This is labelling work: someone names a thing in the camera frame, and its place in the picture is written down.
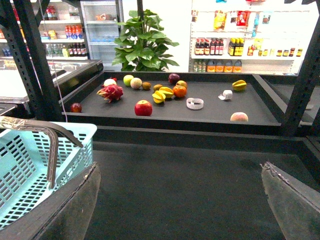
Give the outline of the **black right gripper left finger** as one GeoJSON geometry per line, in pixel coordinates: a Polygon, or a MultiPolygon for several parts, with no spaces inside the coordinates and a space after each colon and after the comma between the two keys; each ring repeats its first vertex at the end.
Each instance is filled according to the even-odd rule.
{"type": "Polygon", "coordinates": [[[94,162],[62,188],[0,232],[2,240],[82,240],[101,182],[94,162]]]}

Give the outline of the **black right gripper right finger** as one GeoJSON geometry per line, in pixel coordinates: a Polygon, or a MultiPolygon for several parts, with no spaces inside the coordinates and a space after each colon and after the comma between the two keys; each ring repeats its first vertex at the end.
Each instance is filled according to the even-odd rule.
{"type": "Polygon", "coordinates": [[[320,238],[320,193],[270,162],[262,165],[264,191],[287,240],[320,238]]]}

